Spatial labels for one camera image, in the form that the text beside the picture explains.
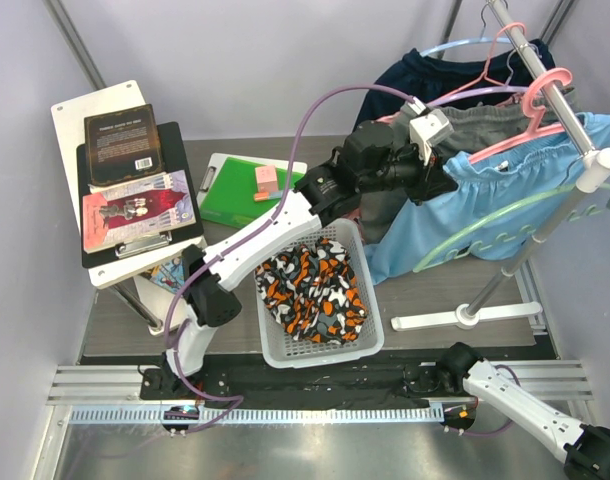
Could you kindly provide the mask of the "light blue shorts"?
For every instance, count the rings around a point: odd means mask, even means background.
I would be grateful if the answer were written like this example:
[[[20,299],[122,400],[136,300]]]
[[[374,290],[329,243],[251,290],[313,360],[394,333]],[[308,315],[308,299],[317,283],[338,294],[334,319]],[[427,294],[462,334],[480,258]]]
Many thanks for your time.
[[[610,115],[581,112],[577,114],[577,118],[596,147],[610,147]],[[572,141],[565,133],[560,133],[527,142],[513,150],[469,164],[474,166],[481,163],[483,168],[478,174],[483,180],[496,183],[496,188],[492,191],[479,190],[480,197],[493,202],[511,200],[509,204],[502,205],[500,208],[502,209],[530,196],[553,190],[560,185],[574,183],[583,172],[583,165],[574,157],[575,154],[576,149]],[[563,196],[559,195],[506,214],[465,235],[446,250],[461,251],[477,241],[486,246],[495,242],[500,234],[518,234],[526,225],[538,227],[562,200]],[[426,234],[419,228],[415,230],[406,228],[405,231],[407,233],[405,241],[382,240],[377,245],[365,246],[365,255],[374,285],[411,272],[428,253],[461,232],[430,247],[423,240]],[[474,249],[473,254],[485,260],[503,260],[513,256],[525,238],[525,232],[522,232],[515,239],[507,242],[498,241],[487,250]]]

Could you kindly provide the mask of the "orange camouflage shorts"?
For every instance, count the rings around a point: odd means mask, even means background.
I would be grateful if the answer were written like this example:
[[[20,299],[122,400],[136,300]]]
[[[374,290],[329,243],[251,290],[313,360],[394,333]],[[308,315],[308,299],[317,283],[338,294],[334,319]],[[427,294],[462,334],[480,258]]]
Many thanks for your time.
[[[347,249],[320,237],[286,248],[255,270],[256,289],[271,318],[294,341],[355,342],[368,310]]]

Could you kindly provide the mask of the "pink plastic hanger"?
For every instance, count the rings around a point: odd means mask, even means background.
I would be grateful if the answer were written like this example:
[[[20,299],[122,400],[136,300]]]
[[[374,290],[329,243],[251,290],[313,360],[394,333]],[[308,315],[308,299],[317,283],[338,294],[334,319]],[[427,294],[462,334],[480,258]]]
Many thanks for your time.
[[[528,87],[522,99],[522,112],[529,119],[527,129],[516,136],[498,142],[486,149],[480,150],[469,157],[469,163],[475,164],[493,155],[497,155],[518,145],[538,139],[544,136],[561,133],[564,127],[561,123],[554,123],[542,126],[542,119],[547,111],[544,105],[537,105],[535,98],[539,93],[544,92],[545,87],[568,86],[573,80],[572,73],[562,67],[557,67],[539,75]]]

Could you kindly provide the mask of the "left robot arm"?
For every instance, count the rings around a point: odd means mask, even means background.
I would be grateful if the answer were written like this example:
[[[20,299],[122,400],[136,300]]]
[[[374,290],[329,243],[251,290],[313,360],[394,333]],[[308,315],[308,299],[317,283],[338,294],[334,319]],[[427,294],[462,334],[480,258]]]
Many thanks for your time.
[[[215,332],[242,309],[234,289],[263,260],[349,214],[366,193],[403,189],[410,200],[422,202],[454,190],[455,181],[434,152],[452,132],[441,112],[405,127],[364,122],[329,160],[287,187],[275,209],[216,245],[185,248],[187,276],[173,300],[186,301],[188,314],[175,338],[166,341],[164,388],[178,399],[196,391]]]

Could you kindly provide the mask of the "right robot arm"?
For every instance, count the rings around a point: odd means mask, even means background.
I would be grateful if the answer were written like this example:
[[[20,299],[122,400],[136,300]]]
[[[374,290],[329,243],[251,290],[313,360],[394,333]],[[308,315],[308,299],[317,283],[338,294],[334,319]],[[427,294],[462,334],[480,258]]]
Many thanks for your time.
[[[469,345],[457,342],[437,362],[436,380],[450,395],[469,394],[532,435],[569,479],[610,479],[610,429],[563,414],[523,389]]]

